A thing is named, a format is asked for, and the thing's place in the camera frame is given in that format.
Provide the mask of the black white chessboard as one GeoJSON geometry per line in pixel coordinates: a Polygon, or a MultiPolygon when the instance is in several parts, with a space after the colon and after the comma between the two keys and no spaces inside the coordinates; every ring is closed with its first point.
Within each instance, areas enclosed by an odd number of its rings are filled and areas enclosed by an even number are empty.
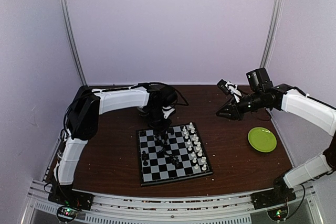
{"type": "Polygon", "coordinates": [[[205,145],[196,124],[193,124],[192,129],[189,128],[189,123],[168,128],[167,152],[179,158],[178,168],[172,165],[168,156],[157,156],[161,146],[155,142],[152,129],[136,131],[141,186],[154,186],[213,174],[205,145]],[[147,153],[146,160],[141,157],[142,151],[147,153]],[[206,162],[201,162],[202,157],[206,157],[206,162]],[[196,164],[199,165],[198,170],[193,168],[196,164]],[[202,170],[204,164],[207,166],[205,171],[202,170]]]}

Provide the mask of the black pawn piece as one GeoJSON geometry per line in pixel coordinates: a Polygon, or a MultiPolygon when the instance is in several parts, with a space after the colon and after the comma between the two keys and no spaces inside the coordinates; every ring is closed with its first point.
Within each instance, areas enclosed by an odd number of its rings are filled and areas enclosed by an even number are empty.
{"type": "Polygon", "coordinates": [[[147,159],[147,153],[145,151],[142,151],[142,155],[141,155],[143,160],[147,159]]]}

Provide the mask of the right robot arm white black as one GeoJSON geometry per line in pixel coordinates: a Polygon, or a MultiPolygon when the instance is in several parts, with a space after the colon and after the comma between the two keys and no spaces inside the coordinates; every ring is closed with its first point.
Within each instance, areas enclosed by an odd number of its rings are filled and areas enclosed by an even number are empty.
{"type": "Polygon", "coordinates": [[[279,204],[289,196],[289,189],[335,172],[335,107],[328,105],[300,88],[289,84],[274,85],[265,68],[246,74],[251,92],[242,91],[238,85],[220,80],[217,87],[231,98],[216,112],[219,117],[242,120],[248,112],[259,109],[276,109],[288,114],[275,114],[275,124],[286,142],[287,152],[297,154],[294,138],[303,147],[307,160],[295,163],[294,168],[274,181],[269,192],[272,203],[279,204]]]}

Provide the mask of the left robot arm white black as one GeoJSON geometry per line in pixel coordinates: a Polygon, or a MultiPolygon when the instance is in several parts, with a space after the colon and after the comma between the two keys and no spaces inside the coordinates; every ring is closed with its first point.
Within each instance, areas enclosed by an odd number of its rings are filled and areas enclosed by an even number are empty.
{"type": "Polygon", "coordinates": [[[64,140],[59,160],[54,168],[52,183],[59,185],[54,194],[64,205],[71,205],[75,192],[67,186],[73,183],[81,153],[98,131],[99,116],[110,111],[137,107],[157,134],[164,134],[175,113],[178,95],[175,88],[165,83],[139,83],[117,88],[79,88],[65,114],[64,140]]]}

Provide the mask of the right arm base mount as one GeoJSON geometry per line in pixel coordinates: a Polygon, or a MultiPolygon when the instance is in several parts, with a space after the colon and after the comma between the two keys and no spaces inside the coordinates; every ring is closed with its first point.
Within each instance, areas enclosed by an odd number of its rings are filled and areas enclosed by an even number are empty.
{"type": "Polygon", "coordinates": [[[282,177],[274,180],[273,189],[251,194],[254,209],[267,208],[267,214],[273,221],[285,221],[289,217],[290,201],[296,200],[293,188],[289,188],[282,177]]]}

